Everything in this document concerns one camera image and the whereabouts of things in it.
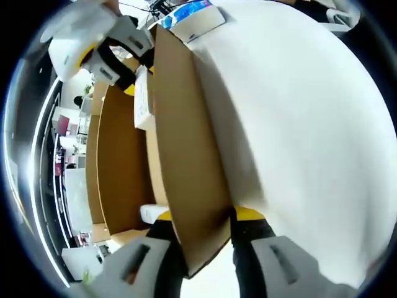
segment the white table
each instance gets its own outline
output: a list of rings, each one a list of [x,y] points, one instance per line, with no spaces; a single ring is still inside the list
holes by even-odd
[[[274,2],[214,2],[228,22],[188,46],[234,203],[357,287],[397,214],[397,142],[381,94],[309,17]]]

